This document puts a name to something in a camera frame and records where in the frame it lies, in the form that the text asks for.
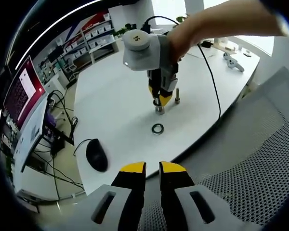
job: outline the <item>window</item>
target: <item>window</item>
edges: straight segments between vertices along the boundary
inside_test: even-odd
[[[226,2],[228,0],[203,0],[204,9],[219,5],[223,2]],[[274,47],[274,37],[261,37],[261,36],[246,36],[241,35],[237,36],[239,39],[242,39],[251,45],[259,48],[260,50],[266,52],[270,56],[273,53],[273,47]]]
[[[179,16],[186,16],[184,0],[152,0],[154,15],[165,16],[175,20]],[[174,23],[163,18],[155,19],[157,25],[173,25]]]

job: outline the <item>computer mouse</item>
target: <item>computer mouse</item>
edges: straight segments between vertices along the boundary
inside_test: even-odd
[[[88,143],[86,157],[96,171],[105,172],[107,170],[108,159],[98,139],[93,139]]]

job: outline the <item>washer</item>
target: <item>washer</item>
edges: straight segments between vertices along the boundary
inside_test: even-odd
[[[161,130],[160,131],[155,131],[155,128],[157,128],[157,127],[160,127]],[[162,134],[164,132],[164,126],[162,124],[155,124],[155,125],[153,125],[151,130],[152,130],[154,135],[160,135],[160,134]]]

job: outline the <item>bolt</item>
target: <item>bolt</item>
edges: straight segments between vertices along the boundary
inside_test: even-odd
[[[176,96],[175,96],[174,102],[175,102],[176,104],[179,104],[179,103],[180,103],[179,88],[176,88]]]

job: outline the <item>white device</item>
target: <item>white device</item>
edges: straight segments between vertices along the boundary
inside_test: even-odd
[[[237,62],[236,59],[232,58],[231,55],[228,53],[228,52],[225,52],[223,54],[223,58],[225,60],[227,60],[227,66],[229,68],[234,68],[236,67],[239,71],[243,72],[244,71],[244,68]]]
[[[178,64],[171,64],[167,37],[135,29],[127,31],[122,39],[125,46],[124,65],[133,71],[147,71],[149,79],[160,78],[160,88],[172,92],[178,82]]]
[[[227,66],[229,68],[234,68],[236,67],[239,71],[243,72],[244,71],[244,68],[237,62],[236,59],[230,57],[228,60],[227,60]]]

